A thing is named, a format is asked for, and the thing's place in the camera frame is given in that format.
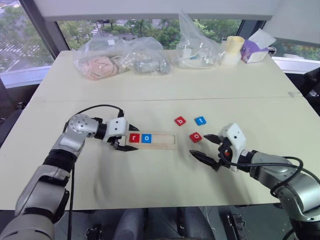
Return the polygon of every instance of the tissue box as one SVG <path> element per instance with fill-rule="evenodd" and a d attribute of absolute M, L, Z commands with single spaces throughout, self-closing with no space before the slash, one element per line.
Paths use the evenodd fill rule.
<path fill-rule="evenodd" d="M 242 60 L 246 64 L 257 63 L 264 60 L 268 53 L 268 48 L 260 49 L 257 44 L 250 40 L 245 40 L 241 48 Z"/>

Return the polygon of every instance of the red letter tile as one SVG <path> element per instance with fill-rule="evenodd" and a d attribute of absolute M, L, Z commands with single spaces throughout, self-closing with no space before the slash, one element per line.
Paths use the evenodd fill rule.
<path fill-rule="evenodd" d="M 174 121 L 175 121 L 176 124 L 178 124 L 178 126 L 181 126 L 181 125 L 186 123 L 186 120 L 182 116 L 178 117 Z"/>
<path fill-rule="evenodd" d="M 194 142 L 194 143 L 197 143 L 197 142 L 199 142 L 199 141 L 202 139 L 202 137 L 200 136 L 200 134 L 197 133 L 197 132 L 192 133 L 192 134 L 190 135 L 190 138 L 191 138 L 192 142 Z"/>
<path fill-rule="evenodd" d="M 139 143 L 140 134 L 139 133 L 130 133 L 129 142 L 130 143 Z"/>

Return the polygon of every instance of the robotic arm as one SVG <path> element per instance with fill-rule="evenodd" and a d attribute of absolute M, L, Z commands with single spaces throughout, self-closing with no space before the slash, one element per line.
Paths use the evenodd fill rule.
<path fill-rule="evenodd" d="M 204 137 L 219 145 L 220 159 L 216 162 L 202 152 L 190 150 L 197 160 L 216 171 L 226 167 L 234 172 L 239 169 L 249 173 L 250 177 L 271 189 L 272 195 L 280 200 L 290 217 L 296 239 L 320 238 L 320 181 L 302 166 L 303 171 L 313 177 L 297 171 L 298 167 L 288 160 L 295 157 L 245 150 L 246 138 L 236 123 L 224 127 L 218 135 Z"/>
<path fill-rule="evenodd" d="M 132 125 L 129 129 L 138 130 Z M 118 139 L 126 131 L 127 121 L 123 116 L 107 123 L 85 114 L 71 117 L 66 131 L 60 135 L 44 163 L 22 191 L 15 206 L 16 218 L 5 227 L 0 240 L 53 240 L 53 223 L 64 213 L 70 195 L 65 186 L 86 138 L 109 142 L 121 151 L 136 150 L 131 146 L 119 145 Z"/>

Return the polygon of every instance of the plastic bag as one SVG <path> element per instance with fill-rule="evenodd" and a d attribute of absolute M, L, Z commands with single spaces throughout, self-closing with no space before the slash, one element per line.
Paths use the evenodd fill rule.
<path fill-rule="evenodd" d="M 192 19 L 179 13 L 181 39 L 176 46 L 173 64 L 180 68 L 208 69 L 220 63 L 220 44 L 204 36 Z"/>
<path fill-rule="evenodd" d="M 126 41 L 120 63 L 138 74 L 165 75 L 171 69 L 163 46 L 153 37 Z"/>
<path fill-rule="evenodd" d="M 119 64 L 124 46 L 117 37 L 94 37 L 73 51 L 73 63 L 90 80 L 112 77 L 126 70 Z"/>

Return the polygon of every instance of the black chair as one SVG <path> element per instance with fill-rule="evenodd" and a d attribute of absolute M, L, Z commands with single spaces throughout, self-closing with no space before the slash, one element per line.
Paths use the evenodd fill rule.
<path fill-rule="evenodd" d="M 303 75 L 304 83 L 300 91 L 320 116 L 320 67 Z"/>
<path fill-rule="evenodd" d="M 5 142 L 12 127 L 15 125 L 23 108 L 23 103 L 15 106 L 10 100 L 7 89 L 0 79 L 0 148 Z"/>

